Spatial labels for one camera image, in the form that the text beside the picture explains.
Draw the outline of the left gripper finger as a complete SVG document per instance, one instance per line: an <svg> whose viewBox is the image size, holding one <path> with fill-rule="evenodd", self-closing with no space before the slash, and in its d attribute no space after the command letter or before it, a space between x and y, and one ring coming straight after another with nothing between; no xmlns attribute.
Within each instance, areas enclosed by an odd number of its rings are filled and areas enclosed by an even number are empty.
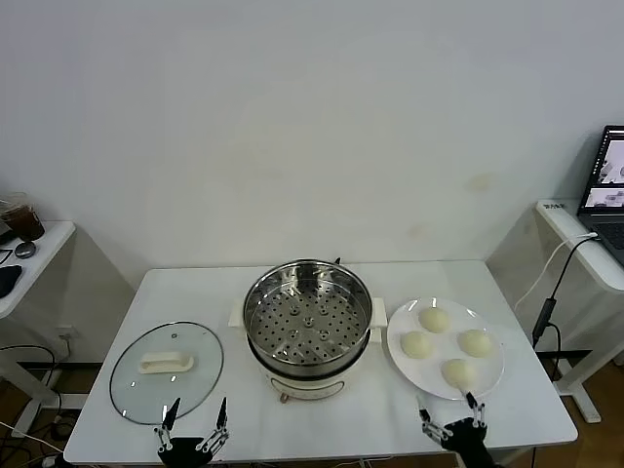
<svg viewBox="0 0 624 468"><path fill-rule="evenodd" d="M228 439L227 430L227 398L221 401L219 413L215 422L215 429L206 438L204 438L197 446L197 451L220 451Z"/></svg>
<svg viewBox="0 0 624 468"><path fill-rule="evenodd" d="M169 451L174 447L171 438L171 431L175 425L179 404L180 398L177 398L173 405L166 410L161 425L154 428L154 433L160 442L158 451Z"/></svg>

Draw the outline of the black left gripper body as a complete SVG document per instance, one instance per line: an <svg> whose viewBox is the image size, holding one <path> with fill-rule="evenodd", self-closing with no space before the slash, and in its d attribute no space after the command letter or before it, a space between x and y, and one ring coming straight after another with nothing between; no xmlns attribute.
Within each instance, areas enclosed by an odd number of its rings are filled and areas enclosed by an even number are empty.
<svg viewBox="0 0 624 468"><path fill-rule="evenodd" d="M202 438L175 437L171 440L171 449L158 447L157 454L168 468L205 467L213 460L214 455L210 450L196 449L202 441Z"/></svg>

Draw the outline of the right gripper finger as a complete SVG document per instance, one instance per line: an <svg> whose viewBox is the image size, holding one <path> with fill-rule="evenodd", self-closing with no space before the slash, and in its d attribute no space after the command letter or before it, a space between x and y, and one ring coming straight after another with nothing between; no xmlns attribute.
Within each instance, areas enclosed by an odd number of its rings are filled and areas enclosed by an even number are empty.
<svg viewBox="0 0 624 468"><path fill-rule="evenodd" d="M476 429L487 430L487 424L485 421L485 405L479 403L471 392L466 393L466 401L469 408L473 412L472 426Z"/></svg>
<svg viewBox="0 0 624 468"><path fill-rule="evenodd" d="M416 395L417 412L421 420L422 432L430 439L442 439L444 436L443 429L435 423L428 412L424 401L419 394Z"/></svg>

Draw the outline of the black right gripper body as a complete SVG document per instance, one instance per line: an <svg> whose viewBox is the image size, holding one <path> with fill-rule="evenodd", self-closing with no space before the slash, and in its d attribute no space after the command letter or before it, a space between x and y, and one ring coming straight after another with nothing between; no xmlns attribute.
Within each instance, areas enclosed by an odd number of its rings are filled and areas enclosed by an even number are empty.
<svg viewBox="0 0 624 468"><path fill-rule="evenodd" d="M484 443L487 426L483 422L476 422L472 417L466 417L447 424L444 429L442 447L458 454L465 467L493 466L493 458Z"/></svg>

